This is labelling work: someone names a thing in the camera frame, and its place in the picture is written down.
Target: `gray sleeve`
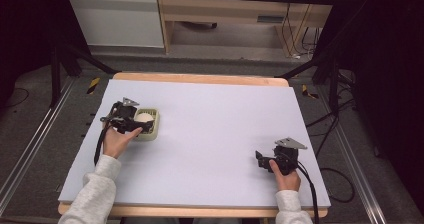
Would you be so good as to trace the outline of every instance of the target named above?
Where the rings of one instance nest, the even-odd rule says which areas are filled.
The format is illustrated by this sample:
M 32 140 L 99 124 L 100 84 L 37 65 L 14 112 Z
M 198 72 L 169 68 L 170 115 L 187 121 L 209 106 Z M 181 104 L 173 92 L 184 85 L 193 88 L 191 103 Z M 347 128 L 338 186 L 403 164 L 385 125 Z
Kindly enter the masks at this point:
M 105 223 L 115 200 L 115 179 L 120 168 L 118 160 L 102 155 L 94 173 L 84 176 L 83 189 L 59 223 Z
M 302 211 L 297 191 L 279 191 L 275 195 L 278 204 L 276 224 L 310 223 L 311 217 L 306 211 Z

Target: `floor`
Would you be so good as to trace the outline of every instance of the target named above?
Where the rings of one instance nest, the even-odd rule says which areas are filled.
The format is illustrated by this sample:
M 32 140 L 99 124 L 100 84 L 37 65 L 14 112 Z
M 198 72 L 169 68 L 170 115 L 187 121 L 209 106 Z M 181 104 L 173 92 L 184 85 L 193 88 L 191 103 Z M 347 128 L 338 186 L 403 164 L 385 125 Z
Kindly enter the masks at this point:
M 114 50 L 106 50 L 98 47 L 93 47 L 93 54 L 97 55 L 100 59 L 106 60 L 108 62 L 108 65 L 110 64 L 111 67 L 113 65 L 119 66 L 119 62 L 117 61 L 111 61 L 114 60 L 116 56 L 133 56 L 133 57 L 151 57 L 151 58 L 163 58 L 163 60 L 166 59 L 172 59 L 172 60 L 205 60 L 206 65 L 207 60 L 225 60 L 227 63 L 231 65 L 231 61 L 245 61 L 246 64 L 250 64 L 252 62 L 254 63 L 265 63 L 266 65 L 273 65 L 273 64 L 281 64 L 285 63 L 285 65 L 288 65 L 291 68 L 297 67 L 301 65 L 302 63 L 305 63 L 311 58 L 312 52 L 311 52 L 311 45 L 304 45 L 305 49 L 302 49 L 302 45 L 299 44 L 297 49 L 301 51 L 299 58 L 286 56 L 284 52 L 282 51 L 282 47 L 279 40 L 276 38 L 275 35 L 275 29 L 271 26 L 251 26 L 251 25 L 228 25 L 228 24 L 218 24 L 218 27 L 216 29 L 212 29 L 210 25 L 207 24 L 193 24 L 193 23 L 177 23 L 175 26 L 175 31 L 172 39 L 172 45 L 171 45 L 171 51 L 168 54 L 165 54 L 161 50 L 151 50 L 151 49 L 142 49 L 142 50 L 134 50 L 134 49 L 114 49 Z M 310 31 L 305 36 L 305 43 L 312 43 L 314 40 L 314 31 Z M 82 63 L 82 67 L 86 70 L 94 70 L 93 66 L 87 65 Z M 267 73 L 265 71 L 261 72 L 263 70 L 258 70 L 258 73 L 264 73 L 262 75 L 264 76 L 273 76 L 273 75 L 279 75 L 282 73 Z M 325 94 L 325 88 L 319 89 L 315 88 L 313 85 L 311 85 L 310 77 L 313 74 L 313 69 L 305 71 L 304 73 L 301 73 L 297 78 L 294 78 L 293 80 L 290 80 L 290 83 L 297 88 L 297 92 L 300 96 L 302 96 L 301 85 L 300 83 L 306 83 L 309 84 L 309 93 L 310 94 L 319 94 L 321 97 L 326 96 Z M 40 106 L 47 106 L 49 103 L 49 96 L 48 96 L 48 90 L 45 90 L 45 85 L 50 80 L 48 78 L 40 78 L 41 73 L 29 73 L 26 75 L 23 75 L 19 79 L 19 85 L 25 86 L 26 88 L 29 86 L 32 89 L 29 89 L 31 95 L 28 97 L 28 101 L 24 102 L 23 104 L 26 105 L 25 108 L 22 109 L 16 109 L 17 112 L 13 112 L 11 110 L 10 112 L 4 112 L 2 113 L 2 120 L 6 119 L 13 119 L 16 118 L 15 116 L 26 116 L 31 115 L 30 113 L 26 113 L 32 111 L 31 105 L 40 105 Z M 16 95 L 13 96 L 13 99 L 11 99 L 10 103 L 16 103 L 15 101 L 22 100 L 22 97 L 25 97 L 24 92 L 17 91 L 15 93 Z M 350 98 L 349 94 L 344 92 L 342 94 L 342 98 L 345 100 L 348 100 Z M 313 98 L 306 98 L 305 101 L 302 101 L 299 103 L 301 106 L 301 109 L 314 109 L 316 108 L 314 102 L 315 99 Z M 323 102 L 319 102 L 319 108 L 324 111 L 325 113 L 325 100 Z M 305 119 L 305 123 L 310 123 L 311 121 L 317 119 L 320 117 L 320 114 L 315 115 L 308 115 L 307 119 Z M 36 120 L 35 122 L 23 122 L 23 128 L 34 129 L 35 127 L 31 123 L 39 123 L 41 120 Z M 373 188 L 371 193 L 367 192 L 366 190 L 359 190 L 359 195 L 356 196 L 354 203 L 352 204 L 346 204 L 346 205 L 340 205 L 335 203 L 334 208 L 330 209 L 332 211 L 332 217 L 330 219 L 327 219 L 328 222 L 326 223 L 422 223 L 423 219 L 422 216 L 420 216 L 419 213 L 414 209 L 413 206 L 409 207 L 407 211 L 402 210 L 403 205 L 407 203 L 407 205 L 411 205 L 410 198 L 408 198 L 408 194 L 404 192 L 404 190 L 399 189 L 398 187 L 401 185 L 399 180 L 397 179 L 396 175 L 393 174 L 393 172 L 390 171 L 390 164 L 387 163 L 385 160 L 379 160 L 375 159 L 373 157 L 372 153 L 372 144 L 364 143 L 364 140 L 357 140 L 364 135 L 363 133 L 366 132 L 366 130 L 363 130 L 363 127 L 361 126 L 360 121 L 355 116 L 355 113 L 350 112 L 343 112 L 340 118 L 340 126 L 343 126 L 343 129 L 336 129 L 337 133 L 339 134 L 334 135 L 333 137 L 330 137 L 330 141 L 332 143 L 339 143 L 343 137 L 347 140 L 347 142 L 350 143 L 360 143 L 363 145 L 354 145 L 352 147 L 352 151 L 355 153 L 360 153 L 359 156 L 357 156 L 357 159 L 359 162 L 361 162 L 360 166 L 365 167 L 364 170 L 357 171 L 355 168 L 352 169 L 352 165 L 355 166 L 355 160 L 347 160 L 351 158 L 348 154 L 348 151 L 344 151 L 343 148 L 340 148 L 337 144 L 326 144 L 326 146 L 323 148 L 322 156 L 320 156 L 319 162 L 320 166 L 331 166 L 335 163 L 332 163 L 330 160 L 339 160 L 337 163 L 337 166 L 342 168 L 345 173 L 349 173 L 348 176 L 356 176 L 359 175 L 359 179 L 361 179 L 361 175 L 366 176 L 366 179 L 370 180 L 370 183 L 372 183 Z M 328 125 L 330 125 L 331 122 L 328 120 L 328 122 L 325 122 L 325 125 L 321 127 L 321 129 L 314 129 L 312 131 L 316 131 L 314 133 L 321 133 L 320 131 L 325 131 L 328 128 Z M 2 129 L 3 133 L 6 133 L 8 131 L 12 132 L 13 129 L 21 128 L 20 126 L 8 126 L 4 122 L 2 122 L 2 125 L 5 126 L 5 128 Z M 84 133 L 84 127 L 81 127 L 79 133 Z M 25 133 L 21 136 L 19 136 L 21 142 L 28 141 L 31 138 L 31 135 L 28 133 Z M 311 137 L 311 141 L 319 144 L 320 139 L 316 138 L 322 138 L 321 137 Z M 22 153 L 24 151 L 24 147 L 15 148 L 15 149 L 8 149 L 13 150 L 13 153 L 7 153 L 7 155 L 16 156 L 19 157 L 19 153 Z M 341 162 L 346 162 L 351 164 L 345 166 Z M 343 198 L 348 198 L 349 193 L 346 194 L 346 192 L 338 193 L 337 190 L 340 190 L 340 185 L 343 187 L 346 186 L 346 190 L 349 188 L 349 184 L 343 180 L 343 178 L 340 179 L 340 177 L 334 177 L 330 174 L 323 174 L 325 178 L 328 179 L 328 185 L 334 185 L 333 190 L 335 193 L 333 193 L 335 196 L 340 196 Z M 369 183 L 367 181 L 359 181 L 358 183 L 355 183 L 355 185 L 359 185 L 359 187 L 367 187 Z M 375 188 L 375 185 L 377 186 L 386 186 L 387 191 L 379 190 L 379 188 Z M 401 196 L 402 199 L 399 202 L 394 201 L 393 199 L 397 196 L 393 196 L 392 198 L 388 197 L 388 192 L 398 192 L 397 195 Z M 378 210 L 383 210 L 384 214 L 383 219 L 381 217 L 377 217 L 375 220 L 372 220 L 372 215 L 369 213 L 366 213 L 366 208 L 364 206 L 369 206 L 369 202 L 373 203 L 376 202 L 379 204 L 377 206 Z M 355 216 L 355 211 L 352 210 L 352 208 L 356 208 L 360 206 L 359 209 L 355 210 L 357 212 L 357 218 L 354 218 L 352 216 Z M 42 219 L 37 223 L 50 223 L 51 220 Z

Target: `ball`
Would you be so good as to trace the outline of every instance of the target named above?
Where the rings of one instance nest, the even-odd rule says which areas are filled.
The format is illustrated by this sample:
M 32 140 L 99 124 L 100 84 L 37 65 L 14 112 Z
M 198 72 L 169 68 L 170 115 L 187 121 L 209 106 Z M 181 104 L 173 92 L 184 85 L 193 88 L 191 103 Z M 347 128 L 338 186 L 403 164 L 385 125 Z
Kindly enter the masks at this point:
M 141 114 L 138 114 L 134 120 L 138 122 L 148 122 L 148 121 L 153 121 L 153 117 L 149 113 L 141 113 Z

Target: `finger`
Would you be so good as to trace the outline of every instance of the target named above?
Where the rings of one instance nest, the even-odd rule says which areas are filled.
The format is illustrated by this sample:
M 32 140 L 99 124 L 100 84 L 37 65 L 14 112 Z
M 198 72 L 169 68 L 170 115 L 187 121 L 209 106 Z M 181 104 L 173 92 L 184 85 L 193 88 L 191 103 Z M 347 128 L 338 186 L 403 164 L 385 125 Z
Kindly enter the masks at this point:
M 269 165 L 271 166 L 271 169 L 274 172 L 276 178 L 281 178 L 283 176 L 283 174 L 281 174 L 280 168 L 274 160 L 269 160 Z
M 134 137 L 136 137 L 138 134 L 140 134 L 141 130 L 143 130 L 143 128 L 139 127 L 137 129 L 134 129 L 132 132 L 130 132 L 128 134 L 128 138 L 133 139 Z

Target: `human hand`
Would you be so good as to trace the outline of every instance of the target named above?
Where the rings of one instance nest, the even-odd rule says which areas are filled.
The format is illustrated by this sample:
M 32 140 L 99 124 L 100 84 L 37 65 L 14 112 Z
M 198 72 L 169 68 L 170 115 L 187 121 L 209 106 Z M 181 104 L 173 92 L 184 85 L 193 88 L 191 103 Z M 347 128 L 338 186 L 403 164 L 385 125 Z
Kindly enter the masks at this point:
M 274 160 L 269 160 L 269 165 L 275 174 L 277 180 L 278 190 L 292 190 L 299 191 L 300 188 L 300 177 L 295 170 L 291 171 L 288 175 L 283 176 L 278 168 L 277 163 Z
M 142 128 L 139 127 L 130 133 L 122 134 L 109 127 L 103 140 L 103 154 L 118 159 L 127 148 L 128 143 L 140 134 L 141 130 Z

